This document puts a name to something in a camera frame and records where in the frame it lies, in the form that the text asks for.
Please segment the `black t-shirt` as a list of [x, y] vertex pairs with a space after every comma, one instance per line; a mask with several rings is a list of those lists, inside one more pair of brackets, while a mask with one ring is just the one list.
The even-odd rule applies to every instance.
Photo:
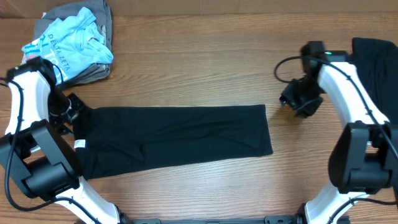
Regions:
[[85, 179], [273, 153], [265, 105], [88, 108], [73, 133]]

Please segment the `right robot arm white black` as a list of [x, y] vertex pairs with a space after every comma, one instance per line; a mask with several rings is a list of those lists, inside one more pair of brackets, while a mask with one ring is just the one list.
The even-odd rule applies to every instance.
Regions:
[[397, 126], [373, 103], [345, 51], [327, 51], [322, 41], [309, 41], [297, 57], [304, 76], [287, 82], [279, 98], [303, 118], [329, 96], [343, 132], [328, 161], [329, 181], [295, 215], [266, 216], [265, 223], [349, 223], [345, 213], [381, 189], [397, 189]]

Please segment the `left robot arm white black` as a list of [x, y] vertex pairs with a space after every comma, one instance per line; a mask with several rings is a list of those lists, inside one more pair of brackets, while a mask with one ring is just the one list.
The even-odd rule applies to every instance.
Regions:
[[1, 80], [12, 94], [10, 121], [1, 138], [6, 198], [23, 212], [56, 203], [85, 223], [130, 223], [85, 180], [75, 151], [62, 137], [85, 105], [58, 88], [56, 68], [36, 57]]

